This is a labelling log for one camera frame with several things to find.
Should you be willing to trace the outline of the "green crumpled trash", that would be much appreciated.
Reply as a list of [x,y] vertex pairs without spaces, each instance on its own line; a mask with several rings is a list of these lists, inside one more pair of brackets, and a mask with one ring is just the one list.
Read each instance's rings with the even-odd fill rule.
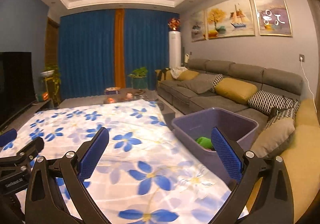
[[210,150],[210,151],[214,151],[214,146],[211,142],[211,139],[206,138],[206,137],[199,137],[195,140],[201,147],[203,147],[204,149]]

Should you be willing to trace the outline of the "black television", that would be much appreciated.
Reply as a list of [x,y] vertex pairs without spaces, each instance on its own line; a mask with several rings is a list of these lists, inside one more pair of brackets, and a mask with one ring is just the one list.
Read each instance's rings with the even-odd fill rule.
[[1,127],[35,100],[31,52],[1,52]]

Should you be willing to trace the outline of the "grey sectional sofa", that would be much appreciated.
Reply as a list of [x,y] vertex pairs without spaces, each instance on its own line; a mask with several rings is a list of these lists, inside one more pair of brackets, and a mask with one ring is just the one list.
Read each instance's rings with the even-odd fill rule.
[[256,136],[273,123],[288,134],[273,148],[285,159],[293,192],[295,223],[319,223],[319,122],[310,99],[302,98],[300,75],[230,61],[192,59],[177,74],[155,72],[160,97],[184,114],[211,107],[258,123]]

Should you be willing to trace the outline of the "plant on yellow stand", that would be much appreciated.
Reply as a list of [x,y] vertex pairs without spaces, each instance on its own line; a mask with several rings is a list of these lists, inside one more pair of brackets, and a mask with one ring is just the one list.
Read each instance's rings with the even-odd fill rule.
[[44,80],[49,98],[52,99],[54,106],[59,106],[61,103],[61,78],[58,65],[45,66],[43,72],[41,72],[41,76]]

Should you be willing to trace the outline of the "houndstooth patterned cushion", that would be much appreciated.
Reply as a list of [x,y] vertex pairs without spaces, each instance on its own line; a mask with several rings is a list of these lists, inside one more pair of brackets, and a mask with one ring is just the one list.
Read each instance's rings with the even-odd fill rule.
[[266,91],[258,91],[253,94],[247,103],[250,108],[260,111],[265,115],[269,115],[274,107],[280,110],[294,108],[297,111],[300,106],[298,100]]

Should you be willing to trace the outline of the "blue curtain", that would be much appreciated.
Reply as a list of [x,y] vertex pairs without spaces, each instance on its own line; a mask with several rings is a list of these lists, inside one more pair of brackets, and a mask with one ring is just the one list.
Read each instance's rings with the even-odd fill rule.
[[[169,65],[169,27],[178,13],[124,9],[126,87],[133,70],[146,67],[148,88],[156,88],[157,69]],[[61,18],[58,66],[63,99],[102,95],[114,81],[114,17],[116,10],[76,13]]]

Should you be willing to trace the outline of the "yellow cushion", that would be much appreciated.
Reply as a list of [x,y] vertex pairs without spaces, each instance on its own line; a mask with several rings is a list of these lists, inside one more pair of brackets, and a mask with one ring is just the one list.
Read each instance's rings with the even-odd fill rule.
[[224,78],[215,86],[217,95],[242,105],[246,105],[257,91],[257,86],[233,78]]
[[193,80],[195,77],[197,77],[200,73],[196,71],[190,71],[186,70],[180,73],[177,80],[178,81],[186,81],[186,80]]

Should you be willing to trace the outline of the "green potted plant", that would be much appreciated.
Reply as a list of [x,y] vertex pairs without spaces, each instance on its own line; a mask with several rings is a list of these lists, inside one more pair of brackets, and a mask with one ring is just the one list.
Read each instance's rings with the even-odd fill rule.
[[128,77],[131,79],[131,85],[133,89],[147,89],[148,70],[146,67],[140,67],[133,70]]

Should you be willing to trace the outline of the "grey cushion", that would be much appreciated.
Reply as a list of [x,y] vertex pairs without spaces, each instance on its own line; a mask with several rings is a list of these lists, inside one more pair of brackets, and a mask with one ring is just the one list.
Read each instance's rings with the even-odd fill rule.
[[179,87],[187,88],[196,94],[203,94],[214,87],[214,80],[185,80],[177,84]]

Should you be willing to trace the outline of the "far yellow cushion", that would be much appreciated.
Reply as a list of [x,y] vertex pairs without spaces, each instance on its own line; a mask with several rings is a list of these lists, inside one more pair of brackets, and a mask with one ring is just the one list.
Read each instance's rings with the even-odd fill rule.
[[186,80],[193,80],[195,77],[197,77],[200,73],[196,71],[190,71],[186,70],[180,73],[177,80],[178,81],[186,81]]

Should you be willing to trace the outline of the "right purple painting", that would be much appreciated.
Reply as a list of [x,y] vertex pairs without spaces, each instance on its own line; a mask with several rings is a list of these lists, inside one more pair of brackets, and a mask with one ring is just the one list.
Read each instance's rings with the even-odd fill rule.
[[261,36],[293,36],[285,0],[253,0],[253,2]]

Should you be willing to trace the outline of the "white standing air conditioner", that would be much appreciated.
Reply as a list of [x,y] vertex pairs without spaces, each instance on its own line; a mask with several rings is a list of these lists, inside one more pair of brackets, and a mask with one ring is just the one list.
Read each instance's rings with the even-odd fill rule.
[[169,67],[175,68],[181,65],[181,33],[169,32]]

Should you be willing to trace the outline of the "centre sailboat painting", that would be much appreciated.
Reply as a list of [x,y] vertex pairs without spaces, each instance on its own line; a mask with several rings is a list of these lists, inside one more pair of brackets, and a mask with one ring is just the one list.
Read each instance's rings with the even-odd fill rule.
[[227,0],[206,9],[208,39],[254,36],[250,0]]

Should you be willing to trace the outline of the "red flower decoration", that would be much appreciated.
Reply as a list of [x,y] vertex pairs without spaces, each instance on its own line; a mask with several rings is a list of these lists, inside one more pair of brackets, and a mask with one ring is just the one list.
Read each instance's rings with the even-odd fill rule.
[[170,31],[179,31],[181,27],[180,19],[171,18],[168,22],[168,27]]

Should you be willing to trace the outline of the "left small painting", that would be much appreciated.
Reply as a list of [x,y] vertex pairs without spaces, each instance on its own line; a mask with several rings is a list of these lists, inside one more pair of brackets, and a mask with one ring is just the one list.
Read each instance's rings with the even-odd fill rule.
[[204,10],[193,13],[189,18],[191,27],[191,41],[198,42],[206,39],[206,25],[205,25]]

